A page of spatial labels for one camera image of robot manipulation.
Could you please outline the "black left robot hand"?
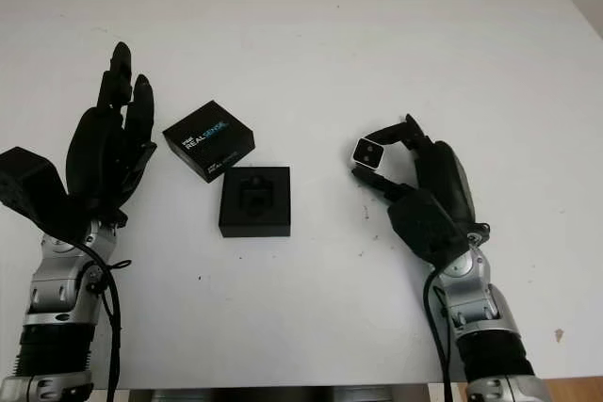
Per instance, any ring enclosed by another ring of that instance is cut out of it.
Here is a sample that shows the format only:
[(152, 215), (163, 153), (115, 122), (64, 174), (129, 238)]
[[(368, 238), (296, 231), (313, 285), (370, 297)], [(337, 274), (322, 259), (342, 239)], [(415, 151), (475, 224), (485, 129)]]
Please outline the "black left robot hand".
[(81, 117), (66, 159), (69, 195), (93, 218), (116, 228), (127, 223), (122, 206), (136, 191), (156, 150), (153, 88), (132, 77), (131, 51), (122, 41), (104, 71), (97, 103)]

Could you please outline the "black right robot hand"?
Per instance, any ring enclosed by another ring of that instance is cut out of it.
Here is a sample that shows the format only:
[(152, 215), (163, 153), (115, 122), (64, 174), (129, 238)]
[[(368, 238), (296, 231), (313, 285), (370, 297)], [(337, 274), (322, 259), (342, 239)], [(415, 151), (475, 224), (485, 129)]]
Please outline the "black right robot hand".
[(467, 233), (476, 229), (475, 207), (463, 165), (447, 142), (431, 140), (411, 115), (359, 138), (351, 155), (352, 174), (383, 193), (388, 201), (409, 194), (413, 190), (409, 185), (397, 184), (378, 172), (384, 149), (397, 143), (413, 157), (418, 187), (430, 193), (460, 229)]

